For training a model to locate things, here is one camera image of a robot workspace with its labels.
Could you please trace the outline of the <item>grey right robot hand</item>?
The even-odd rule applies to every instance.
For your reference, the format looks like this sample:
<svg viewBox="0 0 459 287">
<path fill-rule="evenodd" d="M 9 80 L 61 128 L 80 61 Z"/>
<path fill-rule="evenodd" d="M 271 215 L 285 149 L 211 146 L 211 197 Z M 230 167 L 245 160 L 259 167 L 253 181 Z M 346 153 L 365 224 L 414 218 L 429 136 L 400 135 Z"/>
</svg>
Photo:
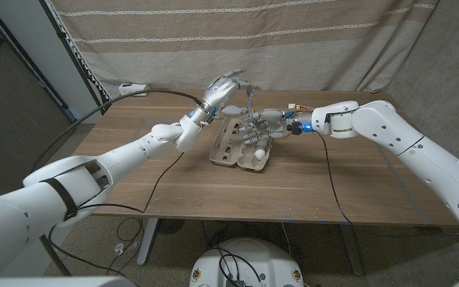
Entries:
<svg viewBox="0 0 459 287">
<path fill-rule="evenodd" d="M 287 125 L 291 123 L 291 120 L 284 116 L 285 112 L 275 108 L 267 108 L 250 114 L 245 126 L 245 134 L 242 137 L 244 144 L 250 146 L 262 140 L 290 136 L 292 133 L 287 129 Z"/>
</svg>

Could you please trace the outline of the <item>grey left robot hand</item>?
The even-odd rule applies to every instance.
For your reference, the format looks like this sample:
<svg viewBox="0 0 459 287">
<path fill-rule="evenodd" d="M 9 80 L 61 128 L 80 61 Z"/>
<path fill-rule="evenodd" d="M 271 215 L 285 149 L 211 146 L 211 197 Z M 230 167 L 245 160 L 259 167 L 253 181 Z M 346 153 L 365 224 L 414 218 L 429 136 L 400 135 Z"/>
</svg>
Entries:
<svg viewBox="0 0 459 287">
<path fill-rule="evenodd" d="M 245 72 L 245 69 L 234 69 L 222 74 L 215 79 L 204 92 L 202 103 L 198 105 L 200 111 L 204 112 L 204 116 L 196 118 L 198 122 L 209 123 L 218 108 L 223 107 L 238 90 L 252 92 L 259 91 L 261 88 L 257 85 L 250 84 L 247 80 L 237 78 Z"/>
</svg>

